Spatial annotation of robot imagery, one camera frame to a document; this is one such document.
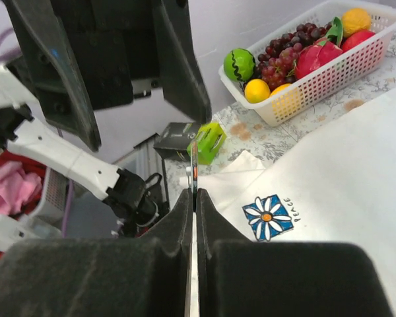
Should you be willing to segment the white t-shirt with flower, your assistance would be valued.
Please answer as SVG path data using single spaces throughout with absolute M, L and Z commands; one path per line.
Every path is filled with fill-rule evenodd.
M 267 168 L 248 155 L 198 185 L 253 241 L 361 247 L 396 315 L 396 88 L 309 133 Z

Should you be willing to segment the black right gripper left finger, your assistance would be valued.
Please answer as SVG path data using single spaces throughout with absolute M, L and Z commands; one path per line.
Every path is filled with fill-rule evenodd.
M 188 316 L 193 195 L 138 238 L 28 239 L 0 261 L 0 316 Z

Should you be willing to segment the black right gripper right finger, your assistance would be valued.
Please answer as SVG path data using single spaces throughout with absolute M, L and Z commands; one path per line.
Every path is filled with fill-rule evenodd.
M 277 196 L 243 208 L 253 239 L 196 195 L 199 312 L 202 316 L 391 316 L 371 259 L 334 242 L 276 242 L 292 230 Z

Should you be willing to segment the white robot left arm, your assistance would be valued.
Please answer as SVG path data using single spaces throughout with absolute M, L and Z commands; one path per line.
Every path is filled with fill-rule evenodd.
M 6 1 L 20 51 L 0 66 L 0 149 L 52 168 L 112 208 L 114 236 L 136 237 L 169 213 L 162 176 L 94 157 L 97 110 L 161 88 L 197 123 L 212 117 L 187 1 Z

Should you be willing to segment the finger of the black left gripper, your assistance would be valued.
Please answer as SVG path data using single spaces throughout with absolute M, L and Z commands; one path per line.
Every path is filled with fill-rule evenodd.
M 164 99 L 197 123 L 212 118 L 211 101 L 193 50 L 187 1 L 152 1 Z
M 96 152 L 100 133 L 75 54 L 50 1 L 4 2 L 46 121 Z

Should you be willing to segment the round shiny brooch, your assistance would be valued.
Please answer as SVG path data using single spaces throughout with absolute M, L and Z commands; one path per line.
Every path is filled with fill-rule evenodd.
M 199 279 L 198 279 L 198 263 L 197 263 L 197 189 L 198 189 L 198 148 L 197 141 L 194 139 L 191 143 L 191 168 L 190 168 L 190 187 L 193 194 L 193 222 L 191 237 L 191 294 L 190 294 L 190 316 L 199 316 Z

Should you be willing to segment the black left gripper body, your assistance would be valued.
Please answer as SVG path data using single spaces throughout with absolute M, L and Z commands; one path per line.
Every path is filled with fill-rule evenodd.
M 51 2 L 93 110 L 130 104 L 161 88 L 151 2 Z

